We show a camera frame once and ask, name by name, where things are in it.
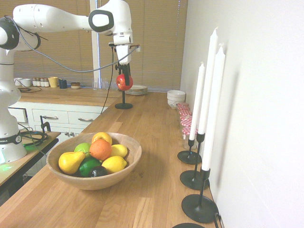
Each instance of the white wall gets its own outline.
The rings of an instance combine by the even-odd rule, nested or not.
[[[217,26],[227,50],[210,184],[225,227],[304,227],[304,1],[189,0],[192,107]]]

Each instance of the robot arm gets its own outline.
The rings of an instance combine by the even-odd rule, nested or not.
[[[13,19],[22,28],[19,30],[24,39],[35,49],[40,45],[39,32],[69,30],[94,30],[100,34],[112,34],[118,59],[129,53],[133,43],[130,8],[124,0],[109,0],[107,4],[93,10],[89,17],[46,5],[21,5],[14,9]],[[6,162],[13,162],[26,155],[17,120],[8,112],[8,107],[21,97],[13,80],[14,52],[25,50],[30,48],[20,37],[14,23],[5,18],[0,19],[0,150]],[[130,61],[131,55],[119,62],[127,77]]]

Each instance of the window blind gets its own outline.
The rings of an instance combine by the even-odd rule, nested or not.
[[[12,16],[14,8],[23,4],[54,6],[77,15],[88,16],[90,13],[89,0],[1,0],[0,16]],[[72,69],[93,69],[90,31],[39,33],[39,35],[47,40],[41,39],[38,51]],[[19,51],[15,53],[14,77],[51,76],[66,79],[68,83],[80,82],[82,86],[92,86],[93,73],[75,73],[66,70],[34,51]]]
[[[150,91],[180,89],[188,0],[128,0],[132,17],[134,44],[140,52],[132,53],[131,76],[135,85]],[[100,61],[112,61],[108,43],[112,37],[99,36]],[[112,69],[101,70],[102,80],[110,82]],[[115,81],[118,71],[114,70]]]

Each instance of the drawer handle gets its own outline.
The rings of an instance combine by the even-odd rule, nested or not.
[[[57,116],[43,116],[43,118],[45,118],[45,119],[51,119],[51,120],[57,120],[58,119],[58,117]]]
[[[80,121],[93,121],[93,119],[83,119],[83,118],[78,118]]]

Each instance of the white bowl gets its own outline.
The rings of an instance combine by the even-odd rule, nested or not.
[[[171,96],[171,97],[185,97],[186,93],[180,90],[169,90],[167,92],[167,95]]]
[[[177,109],[177,104],[178,104],[178,103],[181,103],[181,102],[184,102],[184,100],[182,100],[182,101],[172,101],[172,100],[169,100],[169,99],[168,99],[168,105],[169,105],[171,108],[174,108],[174,109]]]
[[[185,100],[184,97],[170,97],[170,96],[167,96],[167,99],[171,100],[171,101],[184,101]]]

